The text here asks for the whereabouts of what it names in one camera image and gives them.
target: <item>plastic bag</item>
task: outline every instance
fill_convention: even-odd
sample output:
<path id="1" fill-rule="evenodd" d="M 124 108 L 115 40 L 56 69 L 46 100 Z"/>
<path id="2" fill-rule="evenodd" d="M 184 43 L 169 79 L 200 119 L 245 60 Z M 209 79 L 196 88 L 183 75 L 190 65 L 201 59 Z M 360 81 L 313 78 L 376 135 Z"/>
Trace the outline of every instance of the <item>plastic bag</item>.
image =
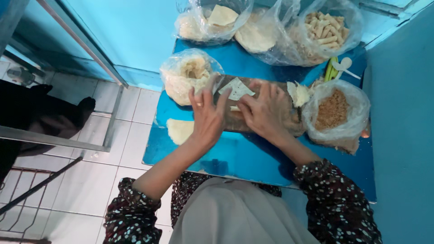
<path id="1" fill-rule="evenodd" d="M 313 40 L 313 36 L 308 31 L 306 17 L 316 12 L 324 15 L 344 17 L 341 30 L 349 29 L 346 32 L 346 39 L 342 46 L 336 48 L 320 44 L 319 40 Z M 279 42 L 279 47 L 284 55 L 290 60 L 288 65 L 314 66 L 321 64 L 330 57 L 335 57 L 344 52 L 355 48 L 362 38 L 363 17 L 359 8 L 348 0 L 316 0 L 286 29 L 288 39 Z"/>
<path id="2" fill-rule="evenodd" d="M 197 94 L 202 88 L 212 86 L 214 94 L 224 78 L 221 65 L 197 48 L 174 53 L 162 63 L 160 74 L 167 95 L 181 106 L 191 105 L 188 92 L 192 87 Z"/>
<path id="3" fill-rule="evenodd" d="M 188 0 L 186 3 L 186 0 L 180 0 L 177 2 L 180 15 L 175 22 L 177 37 L 203 45 L 226 43 L 249 18 L 253 2 L 254 0 Z M 208 20 L 216 5 L 232 9 L 238 17 L 225 26 L 209 24 Z"/>
<path id="4" fill-rule="evenodd" d="M 250 18 L 235 33 L 235 39 L 264 63 L 292 65 L 292 61 L 278 47 L 291 47 L 285 26 L 294 20 L 299 10 L 300 0 L 277 0 L 271 8 L 255 6 Z"/>
<path id="5" fill-rule="evenodd" d="M 342 91 L 349 104 L 347 122 L 331 129 L 318 131 L 315 122 L 319 105 L 332 95 L 334 89 Z M 368 124 L 370 106 L 367 95 L 361 89 L 343 80 L 331 80 L 316 86 L 312 98 L 303 106 L 303 125 L 307 129 L 309 138 L 315 143 L 337 147 L 355 154 L 358 138 Z"/>

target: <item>white tile floor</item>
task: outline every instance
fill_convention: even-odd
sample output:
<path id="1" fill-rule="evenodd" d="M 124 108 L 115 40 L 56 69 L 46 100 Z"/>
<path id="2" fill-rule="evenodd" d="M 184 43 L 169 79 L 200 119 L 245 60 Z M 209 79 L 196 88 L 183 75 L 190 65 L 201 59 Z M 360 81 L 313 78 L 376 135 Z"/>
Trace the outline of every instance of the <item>white tile floor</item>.
<path id="1" fill-rule="evenodd" d="M 0 61 L 0 77 L 5 76 L 9 64 Z M 49 93 L 73 104 L 91 96 L 96 100 L 95 110 L 111 112 L 118 85 L 96 79 L 72 76 L 63 73 L 50 74 L 45 83 L 54 86 Z M 151 166 L 142 164 L 148 142 L 152 120 L 157 108 L 159 92 L 129 87 L 122 99 L 115 121 L 115 132 L 110 153 L 84 151 L 84 160 L 47 186 L 42 210 L 39 210 L 36 223 L 26 234 L 27 238 L 46 237 L 54 244 L 83 243 L 99 244 L 105 236 L 102 227 L 107 205 L 117 196 L 117 184 L 123 177 L 137 178 Z M 91 115 L 85 127 L 73 137 L 74 140 L 102 144 L 109 118 Z M 44 155 L 21 157 L 15 165 L 57 171 L 82 153 L 82 150 L 56 147 Z M 23 174 L 13 198 L 30 187 L 33 174 Z M 33 185 L 47 175 L 37 174 Z M 9 202 L 18 174 L 10 173 L 6 186 L 0 192 L 0 205 Z M 42 190 L 27 199 L 23 217 L 13 230 L 22 230 L 33 219 Z M 162 206 L 157 211 L 157 227 L 163 230 L 160 243 L 168 243 L 172 228 L 170 221 L 171 189 L 162 198 Z M 20 207 L 10 210 L 7 218 L 0 222 L 0 230 L 10 227 L 16 220 Z M 2 236 L 10 233 L 0 231 Z"/>

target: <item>white plastic spoon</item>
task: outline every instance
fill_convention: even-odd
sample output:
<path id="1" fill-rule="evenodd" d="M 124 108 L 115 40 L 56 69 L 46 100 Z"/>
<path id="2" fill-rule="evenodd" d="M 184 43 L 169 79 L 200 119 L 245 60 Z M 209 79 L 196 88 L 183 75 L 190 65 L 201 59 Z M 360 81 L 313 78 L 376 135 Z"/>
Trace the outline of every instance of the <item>white plastic spoon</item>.
<path id="1" fill-rule="evenodd" d="M 336 70 L 339 71 L 336 79 L 339 79 L 341 77 L 342 72 L 346 72 L 347 74 L 353 76 L 354 78 L 361 79 L 359 76 L 357 76 L 357 75 L 353 74 L 352 72 L 348 71 L 348 69 L 349 69 L 349 67 L 351 67 L 351 65 L 352 65 L 352 60 L 350 58 L 348 58 L 348 57 L 343 58 L 342 61 L 341 61 L 341 63 L 332 62 L 333 68 L 335 68 Z"/>

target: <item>sleeve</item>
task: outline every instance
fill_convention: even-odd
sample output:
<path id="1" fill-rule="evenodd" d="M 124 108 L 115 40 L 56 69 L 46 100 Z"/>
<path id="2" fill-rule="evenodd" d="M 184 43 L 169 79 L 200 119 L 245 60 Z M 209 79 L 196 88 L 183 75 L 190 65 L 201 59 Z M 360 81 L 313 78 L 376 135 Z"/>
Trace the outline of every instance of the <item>sleeve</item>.
<path id="1" fill-rule="evenodd" d="M 382 243 L 365 194 L 338 167 L 324 159 L 297 167 L 294 177 L 308 198 L 308 230 L 321 243 Z"/>
<path id="2" fill-rule="evenodd" d="M 161 201 L 154 201 L 132 187 L 134 179 L 123 178 L 119 195 L 107 207 L 105 240 L 108 243 L 157 244 L 162 230 L 155 227 L 155 211 Z"/>

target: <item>blue table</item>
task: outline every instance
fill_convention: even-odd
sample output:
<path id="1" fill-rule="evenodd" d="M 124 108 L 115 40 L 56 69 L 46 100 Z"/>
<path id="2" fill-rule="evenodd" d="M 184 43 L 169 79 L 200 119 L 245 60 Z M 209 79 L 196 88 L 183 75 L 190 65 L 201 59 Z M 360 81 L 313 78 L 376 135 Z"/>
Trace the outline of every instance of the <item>blue table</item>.
<path id="1" fill-rule="evenodd" d="M 174 53 L 187 48 L 201 48 L 223 67 L 226 74 L 261 78 L 279 82 L 296 80 L 309 85 L 323 74 L 326 63 L 315 67 L 270 66 L 247 53 L 238 43 L 229 42 L 221 46 L 195 46 L 186 41 L 177 40 Z M 366 68 L 365 50 L 362 47 L 341 55 L 350 57 L 353 65 L 350 71 L 362 76 Z M 343 74 L 341 79 L 362 87 L 360 80 Z M 177 148 L 166 128 L 168 119 L 193 120 L 191 106 L 178 106 L 163 91 L 158 101 L 157 115 L 152 124 L 148 145 L 143 162 L 154 165 Z M 374 165 L 372 154 L 372 136 L 360 138 L 360 146 L 356 155 L 348 155 L 315 145 L 309 141 L 307 134 L 298 138 L 320 157 L 327 158 L 349 176 L 366 194 L 369 201 L 376 202 Z M 239 178 L 282 187 L 294 187 L 294 164 L 276 147 L 254 133 L 223 132 L 217 144 L 188 170 L 219 175 L 228 178 Z"/>

